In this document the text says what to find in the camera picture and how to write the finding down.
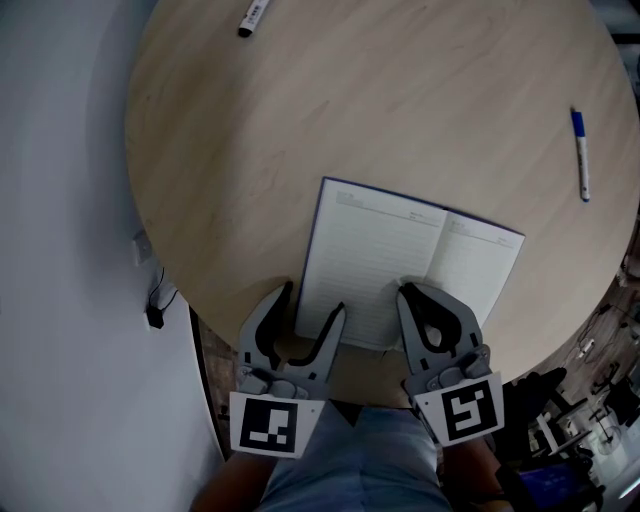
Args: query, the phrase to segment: notebook page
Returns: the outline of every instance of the notebook page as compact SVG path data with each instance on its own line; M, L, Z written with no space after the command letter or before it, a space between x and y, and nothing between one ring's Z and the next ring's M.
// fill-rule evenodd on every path
M447 213L416 200L325 180L295 331L317 338L342 301L342 341L391 348L399 334L398 280L421 281Z
M523 242L518 233L450 212L425 282L464 302L482 326Z

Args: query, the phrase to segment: floor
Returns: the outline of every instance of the floor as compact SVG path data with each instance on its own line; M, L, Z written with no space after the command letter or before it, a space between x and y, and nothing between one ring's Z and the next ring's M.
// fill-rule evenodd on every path
M630 242L630 254L640 260L640 243L637 232ZM601 381L608 373L612 362L620 364L618 375L625 375L640 358L638 335L631 331L631 326L640 323L630 318L634 312L632 308L638 303L640 311L640 287L636 291L631 287L621 288L613 280L608 291L602 298L596 312L608 304L610 308L602 315L586 319L577 332L567 340L554 354L532 369L544 373L557 367L567 369L567 378L562 383L562 394L570 403L581 398L588 398L585 408L590 412L598 407L598 398L591 395L594 381ZM219 431L222 436L221 445L225 455L229 455L229 392L235 389L235 369L237 353L216 334L200 321L200 336L204 352L207 380L213 401ZM590 352L579 358L580 347L593 339L594 344Z

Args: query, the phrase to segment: marker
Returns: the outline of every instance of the marker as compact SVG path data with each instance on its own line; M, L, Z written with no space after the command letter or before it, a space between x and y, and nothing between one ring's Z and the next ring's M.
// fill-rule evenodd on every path
M238 35L240 37L249 37L253 34L267 5L269 5L269 0L253 0L253 2L251 2L251 7L249 7L244 18L242 18L240 28L238 28Z
M584 121L582 114L571 109L571 121L573 131L576 134L578 145L578 166L580 167L580 197L585 203L591 199L589 193L589 158L587 157L587 135L584 131Z

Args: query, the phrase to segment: power outlet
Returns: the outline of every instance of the power outlet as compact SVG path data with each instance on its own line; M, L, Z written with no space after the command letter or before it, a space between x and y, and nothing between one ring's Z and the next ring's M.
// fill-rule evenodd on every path
M133 237L133 262L139 267L153 256L153 247L144 229Z

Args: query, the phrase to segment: wooden tabletop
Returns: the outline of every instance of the wooden tabletop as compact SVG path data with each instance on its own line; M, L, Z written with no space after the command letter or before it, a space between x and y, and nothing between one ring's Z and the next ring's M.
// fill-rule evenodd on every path
M272 0L242 39L249 3L161 0L129 91L138 210L204 321L234 344L262 297L299 284L321 178L335 176L526 235L483 329L505 379L567 340L611 283L640 194L635 100L589 3ZM405 403L407 371L401 353L343 346L332 392Z

